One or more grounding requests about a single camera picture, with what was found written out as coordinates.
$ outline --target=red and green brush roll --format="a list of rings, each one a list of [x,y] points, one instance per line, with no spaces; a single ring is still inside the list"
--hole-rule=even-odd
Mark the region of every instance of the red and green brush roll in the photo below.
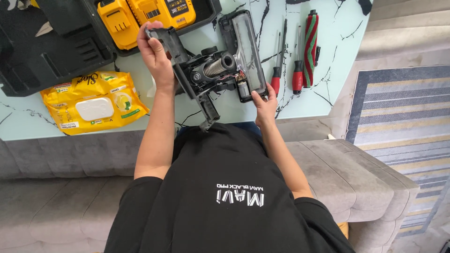
[[[303,63],[303,87],[309,88],[312,85],[314,63],[315,63],[315,47],[317,44],[317,25],[319,24],[319,16],[314,10],[308,14],[306,19],[306,35],[305,35],[305,58]]]

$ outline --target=hand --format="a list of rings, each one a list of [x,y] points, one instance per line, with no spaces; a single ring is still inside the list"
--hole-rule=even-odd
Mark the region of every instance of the hand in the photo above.
[[[162,23],[160,21],[155,21],[153,23],[150,21],[146,22],[140,27],[136,40],[139,50],[141,51],[142,59],[155,79],[156,89],[163,92],[174,93],[176,80],[172,69],[172,63],[167,58],[161,42],[156,38],[148,39],[144,31],[145,27],[147,27],[147,29],[162,28]]]
[[[253,103],[256,106],[256,120],[258,127],[264,127],[270,124],[275,124],[275,112],[277,110],[277,96],[275,90],[267,83],[267,90],[269,91],[269,100],[262,98],[256,91],[252,91]]]

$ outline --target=blue jeans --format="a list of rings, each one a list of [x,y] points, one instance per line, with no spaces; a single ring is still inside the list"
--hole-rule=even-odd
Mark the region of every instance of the blue jeans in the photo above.
[[[238,123],[229,123],[229,125],[233,125],[235,127],[239,127],[241,129],[250,131],[252,133],[255,133],[259,136],[261,136],[261,130],[254,122],[238,122]],[[193,126],[184,126],[180,128],[180,130],[177,132],[176,136],[178,137],[180,134],[186,132],[187,130],[191,129]]]

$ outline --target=small wheel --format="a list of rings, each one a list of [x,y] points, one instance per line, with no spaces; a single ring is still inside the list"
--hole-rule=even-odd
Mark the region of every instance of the small wheel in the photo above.
[[[212,47],[208,47],[208,48],[203,49],[201,53],[202,53],[203,56],[205,56],[205,55],[213,54],[215,52],[217,52],[217,47],[216,46],[212,46]]]

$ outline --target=transparent cover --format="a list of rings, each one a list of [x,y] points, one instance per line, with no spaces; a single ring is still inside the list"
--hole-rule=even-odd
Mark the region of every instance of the transparent cover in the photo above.
[[[256,90],[262,94],[266,90],[266,80],[259,60],[252,20],[248,14],[241,14],[233,18],[233,26],[238,39],[236,66],[247,77],[250,92]]]

